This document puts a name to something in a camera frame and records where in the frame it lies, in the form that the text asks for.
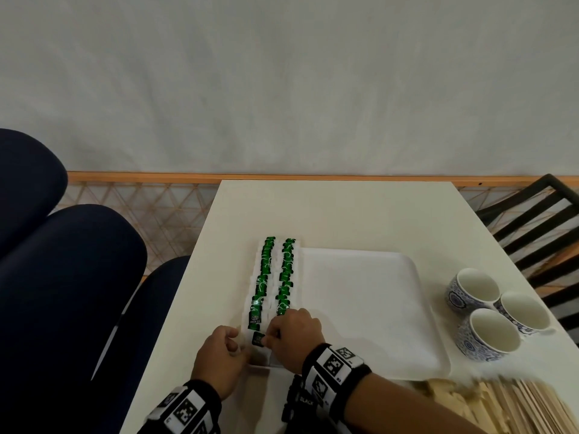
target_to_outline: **mug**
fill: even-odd
[[[539,300],[518,292],[505,292],[495,301],[496,310],[507,317],[525,336],[547,333],[551,319]]]
[[[475,309],[488,308],[499,299],[497,283],[478,269],[461,269],[446,288],[446,304],[464,315]]]
[[[463,355],[473,361],[496,361],[520,346],[517,328],[490,309],[477,309],[464,319],[454,337]]]

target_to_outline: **white table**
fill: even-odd
[[[579,416],[579,350],[558,323],[555,335],[533,337],[495,363],[471,362],[452,343],[458,321],[442,292],[458,270],[486,271],[503,291],[534,291],[451,183],[223,181],[123,434],[135,433],[150,410],[189,379],[197,350],[216,326],[240,324],[257,240],[267,235],[299,237],[303,247],[406,254],[431,300],[452,379],[498,374],[543,379]],[[292,377],[285,370],[244,377],[223,404],[223,432],[277,433]]]

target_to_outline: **black wooden chair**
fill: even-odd
[[[573,190],[569,189],[553,175],[547,174],[539,178],[539,180],[535,181],[529,187],[520,190],[513,196],[476,212],[483,224],[485,226],[489,226],[494,220],[496,220],[496,218],[501,215],[501,213],[516,207],[518,204],[524,203],[525,201],[531,199],[533,196],[539,194],[542,190],[545,190],[547,187],[553,188],[554,191],[539,201],[537,204],[533,205],[526,212],[523,212],[520,216],[510,221],[509,224],[505,225],[495,234],[493,234],[497,241],[500,242],[505,238],[508,238],[512,233],[523,227],[528,222],[532,221],[532,219],[544,213],[547,209],[554,206],[561,200],[567,200],[570,205],[566,208],[563,208],[560,212],[553,215],[552,217],[546,219],[537,227],[534,227],[527,233],[505,245],[503,249],[509,256],[521,250],[523,247],[531,244],[532,242],[538,240],[545,234],[552,231],[554,228],[579,215],[579,195]],[[539,262],[546,260],[551,256],[556,255],[557,253],[560,253],[578,241],[579,227],[575,227],[557,239],[554,239],[543,247],[540,247],[539,249],[521,258],[515,262],[515,265],[520,271],[523,271],[532,267],[533,265],[536,265]],[[530,277],[528,277],[527,280],[534,289],[537,289],[540,286],[547,285],[560,277],[572,273],[576,269],[579,269],[579,255],[570,257],[568,260],[560,262],[548,269],[545,269],[544,271],[539,270],[539,272],[534,272]],[[563,288],[560,291],[547,295],[543,298],[543,301],[547,307],[552,308],[578,297],[579,283],[576,283]],[[566,330],[579,328],[579,312],[564,316],[559,319],[559,322]]]

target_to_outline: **blue and white cup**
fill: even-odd
[[[519,292],[505,292],[495,301],[496,310],[513,323],[524,336],[552,331],[545,306],[537,299]]]
[[[490,309],[477,309],[464,319],[454,342],[473,361],[496,361],[520,347],[519,331],[506,317]]]
[[[461,269],[446,288],[446,304],[466,315],[475,309],[490,308],[501,292],[493,278],[474,268]]]

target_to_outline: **white tray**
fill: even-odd
[[[448,358],[414,262],[399,253],[302,248],[300,304],[388,379],[447,377]]]

